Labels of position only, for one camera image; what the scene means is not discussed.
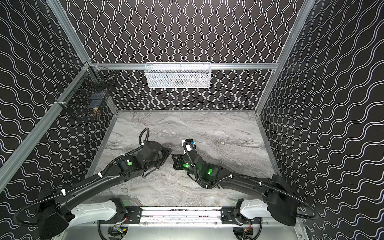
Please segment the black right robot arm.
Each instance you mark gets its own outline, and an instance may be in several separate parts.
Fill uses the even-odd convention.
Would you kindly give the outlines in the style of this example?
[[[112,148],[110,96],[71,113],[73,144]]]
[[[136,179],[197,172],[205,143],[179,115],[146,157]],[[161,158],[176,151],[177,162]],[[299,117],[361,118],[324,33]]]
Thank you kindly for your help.
[[[266,204],[269,215],[286,226],[295,226],[298,218],[306,220],[319,218],[319,212],[315,207],[302,200],[281,176],[251,177],[207,163],[198,154],[192,139],[184,140],[182,147],[182,154],[172,156],[173,168],[185,171],[200,187],[206,190],[230,189],[260,200]]]

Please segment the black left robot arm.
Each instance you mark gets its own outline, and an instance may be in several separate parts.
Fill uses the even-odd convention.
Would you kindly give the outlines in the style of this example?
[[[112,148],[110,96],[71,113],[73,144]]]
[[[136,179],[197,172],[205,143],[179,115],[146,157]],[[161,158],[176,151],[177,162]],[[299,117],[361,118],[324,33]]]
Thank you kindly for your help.
[[[116,157],[93,176],[61,189],[42,190],[37,200],[14,214],[13,223],[37,228],[42,240],[62,233],[74,223],[76,215],[72,210],[78,205],[108,188],[136,177],[144,178],[166,162],[172,150],[149,141],[149,135],[149,128],[144,128],[138,148]]]

